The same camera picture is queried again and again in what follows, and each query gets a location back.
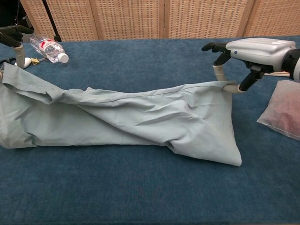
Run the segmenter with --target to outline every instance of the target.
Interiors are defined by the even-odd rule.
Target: clear plastic bag
[[[267,109],[257,122],[300,141],[300,83],[278,81]]]

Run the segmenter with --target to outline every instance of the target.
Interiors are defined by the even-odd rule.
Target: fabric fold
[[[239,166],[232,121],[234,82],[186,84],[140,93],[63,90],[5,64],[1,145],[154,144],[174,153]]]

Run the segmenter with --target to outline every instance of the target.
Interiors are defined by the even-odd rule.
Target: bottle cap
[[[66,63],[66,62],[69,61],[69,57],[65,53],[59,53],[58,54],[58,60],[59,60],[59,62]]]

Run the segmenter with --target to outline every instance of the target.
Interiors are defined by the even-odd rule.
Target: black cable
[[[13,61],[15,61],[15,58],[9,58],[8,60],[1,60],[0,61],[0,65],[2,66],[2,64],[4,63],[4,62],[6,62],[6,63],[9,63],[9,64],[14,64],[14,62]]]
[[[16,24],[19,25],[18,20],[19,20],[19,11],[20,11],[20,0],[18,0],[18,9],[17,9],[17,16],[16,16]]]
[[[47,14],[48,14],[50,23],[51,23],[52,28],[53,28],[54,33],[55,33],[54,40],[57,41],[57,42],[61,42],[61,38],[60,38],[60,35],[59,35],[59,33],[58,33],[58,31],[57,31],[57,28],[56,28],[56,26],[55,26],[55,22],[54,22],[54,20],[53,20],[52,14],[51,14],[51,12],[50,12],[48,3],[47,3],[46,0],[42,0],[42,2],[43,2],[43,4],[44,4],[44,7],[45,7],[46,12],[47,12]]]

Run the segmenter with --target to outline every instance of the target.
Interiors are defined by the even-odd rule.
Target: plastic water bottle
[[[67,54],[65,54],[65,50],[63,49],[63,47],[59,43],[49,39],[45,35],[31,35],[30,43],[38,53],[48,58],[48,60],[53,63],[66,63],[69,61],[69,57]]]

